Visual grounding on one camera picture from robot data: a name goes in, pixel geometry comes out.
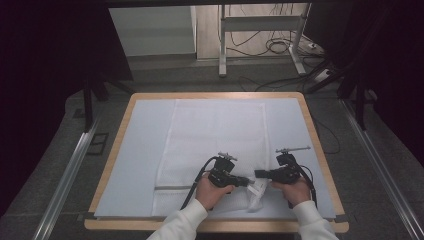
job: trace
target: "white cloth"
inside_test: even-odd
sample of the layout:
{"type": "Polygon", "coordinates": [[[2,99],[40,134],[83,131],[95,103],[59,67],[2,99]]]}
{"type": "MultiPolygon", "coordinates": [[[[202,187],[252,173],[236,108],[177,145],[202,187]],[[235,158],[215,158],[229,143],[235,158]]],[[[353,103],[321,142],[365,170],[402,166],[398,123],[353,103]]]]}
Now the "white cloth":
{"type": "MultiPolygon", "coordinates": [[[[327,220],[323,219],[313,201],[306,201],[293,208],[299,221],[299,234],[303,240],[338,239],[327,220]]],[[[160,229],[148,240],[190,240],[196,238],[196,229],[207,217],[207,211],[193,199],[186,208],[167,217],[160,229]]]]}
{"type": "MultiPolygon", "coordinates": [[[[270,149],[265,104],[225,100],[177,100],[156,177],[152,216],[178,210],[181,196],[193,184],[206,161],[218,152],[238,159],[231,174],[252,180],[255,169],[268,169],[270,149]]],[[[212,161],[207,169],[213,167],[212,161]]],[[[214,211],[247,209],[247,190],[234,191],[233,200],[214,211]]]]}

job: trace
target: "crumpled white cloth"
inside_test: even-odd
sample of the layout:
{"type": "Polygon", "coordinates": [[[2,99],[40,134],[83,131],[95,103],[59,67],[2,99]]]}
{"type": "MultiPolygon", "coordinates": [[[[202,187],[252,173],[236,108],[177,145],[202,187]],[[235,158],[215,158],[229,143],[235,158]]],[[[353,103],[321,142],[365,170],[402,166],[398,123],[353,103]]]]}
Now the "crumpled white cloth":
{"type": "MultiPolygon", "coordinates": [[[[153,216],[167,216],[180,209],[193,181],[218,152],[238,159],[231,174],[252,180],[254,170],[268,169],[270,150],[265,104],[231,100],[177,100],[164,153],[156,177],[153,216]]],[[[207,169],[213,167],[212,161],[207,169]]],[[[214,211],[252,206],[247,188],[225,197],[214,211]]]]}

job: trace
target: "table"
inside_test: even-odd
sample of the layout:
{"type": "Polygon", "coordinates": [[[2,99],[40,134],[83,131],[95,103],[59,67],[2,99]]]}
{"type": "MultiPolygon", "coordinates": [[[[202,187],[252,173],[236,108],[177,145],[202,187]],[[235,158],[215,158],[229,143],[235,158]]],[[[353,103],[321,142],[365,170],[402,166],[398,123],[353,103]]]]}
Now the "table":
{"type": "MultiPolygon", "coordinates": [[[[328,167],[325,155],[322,151],[318,135],[315,131],[311,115],[309,113],[306,101],[302,94],[296,92],[289,93],[252,93],[252,92],[221,92],[221,93],[136,93],[132,95],[123,120],[121,122],[118,134],[113,143],[108,161],[99,181],[96,193],[89,208],[89,215],[93,215],[99,204],[102,193],[104,192],[110,178],[115,160],[120,149],[122,139],[125,135],[132,109],[137,100],[147,99],[260,99],[260,98],[296,98],[301,107],[303,117],[308,128],[311,140],[318,157],[319,165],[325,182],[330,192],[330,197],[336,212],[336,219],[331,221],[335,232],[344,233],[349,229],[349,224],[343,221],[345,215],[337,189],[335,187],[330,169],[328,167]]],[[[87,218],[85,227],[91,230],[156,230],[162,224],[163,218],[107,218],[95,219],[87,218]]],[[[197,229],[198,232],[262,232],[262,233],[293,233],[298,231],[297,221],[282,220],[225,220],[214,221],[205,220],[197,229]]]]}

